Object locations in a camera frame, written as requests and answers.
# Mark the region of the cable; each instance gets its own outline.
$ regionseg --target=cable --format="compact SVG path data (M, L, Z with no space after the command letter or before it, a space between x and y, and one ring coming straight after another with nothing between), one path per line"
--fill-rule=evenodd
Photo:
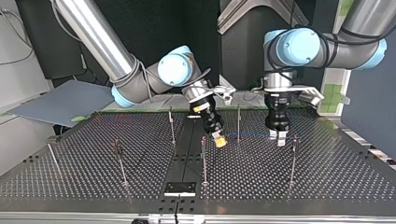
M6 22L6 24L14 31L14 33L17 35L17 37L29 48L32 47L32 45L29 43L29 39L27 37L27 32L23 26L23 22L21 20L21 18L13 11L6 9L6 8L0 8L1 12L2 12L2 16ZM9 18L7 18L6 14L10 14L11 16L15 17L18 22L21 24L21 28L23 30L24 33L24 38L20 35L20 33L17 31L17 29L15 28L15 26L12 24L12 22L9 20Z
M7 18L7 16L6 16L7 13L11 14L12 16L14 16L14 17L20 22L21 27L22 27L22 30L23 30L23 32L24 32L24 34L25 34L25 36L26 36L26 39L23 39L23 38L21 37L21 35L18 33L18 31L17 31L17 29L15 28L15 26L14 26L14 25L11 23L11 21ZM29 54L28 54L27 56L25 56L25 57L23 57L23 58L21 58L21 59L12 61L12 62L0 63L0 65L7 65L7 64L13 64L13 63L19 63L19 62L22 62L22 61L28 59L28 58L29 58L30 56L32 56L32 54L34 53L34 50L33 50L32 46L29 44L29 42L28 42L27 33L26 33L26 30L24 29L23 22L22 22L21 18L20 18L15 12L13 12L13 11L11 11L11 10L9 10L9 9L6 9L6 8L2 8L2 7L0 7L0 15L3 16L3 18L4 18L5 21L6 21L6 24L12 28L12 30L16 33L17 37L18 37L27 47L30 48L30 52L29 52Z
M13 61L13 62L0 63L0 66L1 66L1 65L6 65L6 64L12 64L12 63L20 63L20 62L22 62L22 61L28 59L28 58L33 54L33 52L34 52L33 49L31 49L31 50L30 50L30 53L29 53L26 57L21 58L21 59L18 59L18 60Z
M351 45L351 46L369 45L369 44L374 44L381 39L387 38L395 30L396 30L396 24L393 25L393 27L390 30L388 30L384 35L381 35L381 36L377 37L376 39L369 40L369 41L363 41L363 42L349 42L349 41L335 40L335 39L329 38L327 36L325 36L325 38L329 41L332 41L333 43L338 43L338 44L345 44L345 45Z
M68 35L70 35L73 39L75 39L75 40L81 42L81 40L80 40L78 37L72 35L72 34L66 29L66 27L64 27L64 24L62 23L61 19L59 18L58 11L60 11L60 10L59 10L59 8L58 8L58 6L57 6L57 4L56 4L56 0L51 0L51 5L52 5L53 14L55 15L55 19L56 19L56 21L58 22L58 24L61 26L61 28L62 28Z

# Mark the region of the white wall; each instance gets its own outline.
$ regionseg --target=white wall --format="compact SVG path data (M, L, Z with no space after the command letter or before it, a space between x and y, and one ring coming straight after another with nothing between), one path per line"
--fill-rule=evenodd
M0 7L18 13L14 0L0 0ZM9 18L24 36L20 23ZM0 31L0 63L29 54L30 49L12 33L2 16ZM0 65L0 175L42 148L53 135L50 124L3 113L49 89L34 54L20 63Z

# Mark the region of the metal post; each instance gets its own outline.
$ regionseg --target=metal post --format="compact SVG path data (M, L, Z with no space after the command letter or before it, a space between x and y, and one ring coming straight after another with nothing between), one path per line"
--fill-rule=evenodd
M122 172L122 178L123 178L123 182L122 185L124 187L129 186L129 183L126 179L126 174L125 174L125 169L122 163L122 148L121 148L121 141L119 138L116 138L116 141L114 143L114 153L116 155L117 160L120 163L120 168L121 168L121 172Z
M299 148L300 148L299 137L297 134L295 134L293 138L293 146L292 146L293 163L291 165L290 188L294 185L294 170L295 170L295 164L296 164Z
M49 148L50 155L51 155L53 161L55 162L56 168L58 169L59 175L62 177L61 167L59 167L59 162L56 159L56 156L55 156L55 153L53 151L52 145L50 143L47 143L47 146Z
M207 176L206 176L206 145L205 145L205 137L202 137L201 141L201 150L202 150L202 160L204 162L204 186L207 186L209 183L207 182Z
M171 123L171 131L172 131L172 144L175 145L175 129L174 129L174 122L172 118L172 106L169 108L169 122Z
M240 140L240 122L241 122L241 106L238 105L238 143Z

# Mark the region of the black cable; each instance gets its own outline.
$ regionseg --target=black cable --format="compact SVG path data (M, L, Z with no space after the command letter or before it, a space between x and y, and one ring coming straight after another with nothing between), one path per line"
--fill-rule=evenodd
M175 224L178 224L177 209L178 209L179 202L180 202L180 195L178 195L178 197L177 197L177 204L176 204L176 209L175 209Z
M381 36L379 36L376 39L369 40L369 41L363 41L363 42L349 42L349 41L335 40L335 39L329 38L327 36L326 36L326 39L329 40L329 41L332 41L333 43L352 45L352 46L369 45L369 44L374 44L374 43L378 42L381 39L387 38L395 30L396 30L396 24L393 25L393 27L389 31L387 31L384 35L381 35Z
M21 58L21 59L18 59L18 60L13 61L13 62L0 63L0 66L1 66L1 65L12 64L12 63L20 63L20 62L22 62L22 61L25 61L26 59L30 58L30 56L32 56L33 52L34 52L33 49L30 49L30 52L29 52L29 54L28 54L26 57Z

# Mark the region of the black wall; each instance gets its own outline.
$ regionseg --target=black wall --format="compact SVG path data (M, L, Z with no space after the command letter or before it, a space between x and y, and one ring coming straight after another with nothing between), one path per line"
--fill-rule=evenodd
M77 76L104 84L107 75L82 45L89 71L82 69L79 45L57 24L49 0L17 0L27 32L46 78L58 86ZM219 0L96 0L125 47L146 66L182 45L191 48L208 78L219 82L217 17Z

